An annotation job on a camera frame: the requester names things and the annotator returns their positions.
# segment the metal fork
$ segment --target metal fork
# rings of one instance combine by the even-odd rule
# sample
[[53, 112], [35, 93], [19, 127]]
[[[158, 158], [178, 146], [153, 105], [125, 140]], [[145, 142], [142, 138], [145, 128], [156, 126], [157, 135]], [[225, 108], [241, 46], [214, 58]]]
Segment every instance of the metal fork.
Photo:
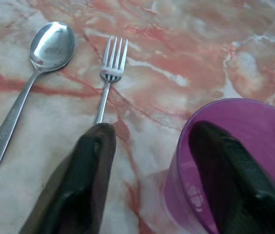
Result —
[[108, 39], [105, 53], [104, 53], [103, 63], [100, 68], [100, 75], [101, 75], [101, 77], [103, 77], [106, 80], [106, 83], [105, 83], [105, 88], [103, 91], [102, 101], [99, 105], [98, 115], [96, 117], [95, 124], [102, 123], [110, 86], [112, 83], [117, 82], [118, 80], [121, 79], [121, 77], [123, 76], [123, 72], [124, 72], [124, 65], [126, 63], [128, 40], [126, 40], [126, 44], [123, 49], [120, 66], [119, 66], [119, 60], [120, 60], [122, 38], [120, 39], [116, 59], [114, 60], [116, 44], [117, 44], [117, 38], [115, 38], [112, 53], [111, 53], [110, 59], [108, 61], [109, 47], [110, 47], [111, 40], [112, 40], [112, 36], [110, 36]]

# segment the purple cup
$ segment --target purple cup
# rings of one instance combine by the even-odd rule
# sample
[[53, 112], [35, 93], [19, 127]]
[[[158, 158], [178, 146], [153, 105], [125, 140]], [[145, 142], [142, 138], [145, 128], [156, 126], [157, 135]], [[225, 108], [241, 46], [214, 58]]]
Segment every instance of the purple cup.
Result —
[[250, 99], [223, 99], [196, 111], [182, 129], [164, 188], [167, 208], [191, 233], [199, 233], [198, 219], [208, 233], [219, 234], [188, 144], [193, 125], [201, 120], [239, 139], [275, 183], [275, 107]]

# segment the table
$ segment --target table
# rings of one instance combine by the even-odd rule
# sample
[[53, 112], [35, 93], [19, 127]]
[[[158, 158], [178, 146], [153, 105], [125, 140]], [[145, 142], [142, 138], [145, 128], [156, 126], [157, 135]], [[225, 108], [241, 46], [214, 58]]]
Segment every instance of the table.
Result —
[[[37, 81], [23, 109], [0, 165], [0, 234], [20, 230], [93, 124], [109, 35], [127, 38], [129, 52], [104, 118], [118, 141], [101, 233], [188, 233], [162, 197], [179, 133], [214, 100], [275, 106], [275, 0], [0, 0], [0, 124], [33, 72], [31, 39], [56, 20], [73, 28], [76, 52]], [[197, 221], [190, 233], [206, 232]]]

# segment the black object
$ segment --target black object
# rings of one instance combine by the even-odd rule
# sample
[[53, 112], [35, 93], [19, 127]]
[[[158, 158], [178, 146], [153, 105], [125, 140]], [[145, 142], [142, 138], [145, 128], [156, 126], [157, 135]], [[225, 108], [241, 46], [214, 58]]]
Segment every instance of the black object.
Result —
[[197, 122], [189, 145], [221, 234], [275, 234], [275, 185], [236, 138]]
[[116, 149], [112, 125], [89, 129], [53, 172], [20, 234], [99, 232]]

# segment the marble table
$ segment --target marble table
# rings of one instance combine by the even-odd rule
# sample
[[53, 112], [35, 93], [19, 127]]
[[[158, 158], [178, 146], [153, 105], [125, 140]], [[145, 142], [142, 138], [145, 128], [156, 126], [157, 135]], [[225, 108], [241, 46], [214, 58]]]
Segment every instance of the marble table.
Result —
[[[52, 171], [93, 124], [110, 34], [130, 43], [104, 118], [118, 141], [101, 233], [188, 233], [162, 198], [180, 130], [214, 100], [275, 106], [275, 0], [0, 0], [0, 124], [33, 72], [31, 39], [56, 20], [75, 31], [76, 52], [37, 81], [20, 116], [0, 165], [0, 234], [20, 230]], [[197, 221], [190, 233], [206, 232]]]

